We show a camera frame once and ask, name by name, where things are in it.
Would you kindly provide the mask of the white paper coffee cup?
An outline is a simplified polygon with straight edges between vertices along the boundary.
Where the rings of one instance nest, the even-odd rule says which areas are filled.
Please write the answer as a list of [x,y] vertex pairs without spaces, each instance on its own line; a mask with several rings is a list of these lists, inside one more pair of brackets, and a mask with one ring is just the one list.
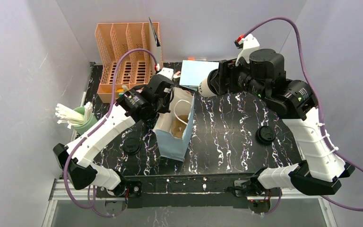
[[213,97],[216,96],[216,94],[211,90],[210,84],[208,82],[208,78],[205,78],[202,80],[198,87],[198,92],[203,97]]

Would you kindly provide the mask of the brown cardboard cup carrier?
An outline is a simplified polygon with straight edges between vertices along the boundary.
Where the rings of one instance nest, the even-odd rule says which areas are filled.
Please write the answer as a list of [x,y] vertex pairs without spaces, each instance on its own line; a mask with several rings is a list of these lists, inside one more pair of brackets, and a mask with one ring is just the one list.
[[171,125],[171,134],[173,137],[182,139],[183,133],[188,125],[189,116],[188,115],[179,115],[176,117]]

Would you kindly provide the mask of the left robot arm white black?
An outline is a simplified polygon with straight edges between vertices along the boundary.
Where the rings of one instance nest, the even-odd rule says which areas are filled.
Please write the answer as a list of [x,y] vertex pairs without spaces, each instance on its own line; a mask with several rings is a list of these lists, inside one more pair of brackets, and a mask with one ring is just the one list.
[[113,139],[139,121],[153,121],[170,111],[174,82],[156,74],[148,84],[124,92],[97,123],[74,141],[53,148],[63,176],[76,190],[89,185],[114,190],[121,182],[120,173],[93,163],[95,156]]

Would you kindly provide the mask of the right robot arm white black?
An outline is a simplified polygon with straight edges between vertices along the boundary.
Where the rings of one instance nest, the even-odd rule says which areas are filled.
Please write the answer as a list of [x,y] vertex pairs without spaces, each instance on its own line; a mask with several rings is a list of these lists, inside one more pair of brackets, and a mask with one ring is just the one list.
[[320,105],[310,85],[286,78],[283,55],[259,49],[248,58],[223,60],[201,82],[205,97],[245,91],[261,99],[292,132],[304,160],[287,167],[262,168],[241,186],[256,194],[273,189],[297,189],[305,195],[333,195],[340,178],[349,177],[354,167],[335,154],[329,135],[320,121]]

